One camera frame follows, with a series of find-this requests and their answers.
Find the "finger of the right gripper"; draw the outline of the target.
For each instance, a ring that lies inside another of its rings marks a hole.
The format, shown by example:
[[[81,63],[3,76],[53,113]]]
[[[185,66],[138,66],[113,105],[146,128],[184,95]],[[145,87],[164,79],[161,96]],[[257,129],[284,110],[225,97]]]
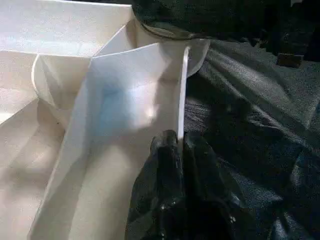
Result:
[[[133,13],[154,35],[172,40],[207,39],[200,0],[134,0]]]

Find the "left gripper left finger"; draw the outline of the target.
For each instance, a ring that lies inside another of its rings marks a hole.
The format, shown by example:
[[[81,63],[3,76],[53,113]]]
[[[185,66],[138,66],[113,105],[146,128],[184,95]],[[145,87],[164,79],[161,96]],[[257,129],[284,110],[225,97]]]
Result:
[[[187,237],[186,194],[177,134],[156,135],[137,176],[130,199],[127,240],[184,240]]]

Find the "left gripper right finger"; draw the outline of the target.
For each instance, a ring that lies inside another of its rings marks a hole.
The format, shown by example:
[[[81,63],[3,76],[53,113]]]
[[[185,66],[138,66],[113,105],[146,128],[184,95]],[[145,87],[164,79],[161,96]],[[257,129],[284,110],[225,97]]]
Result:
[[[233,177],[204,137],[183,139],[188,234],[191,240],[247,240],[251,216]]]

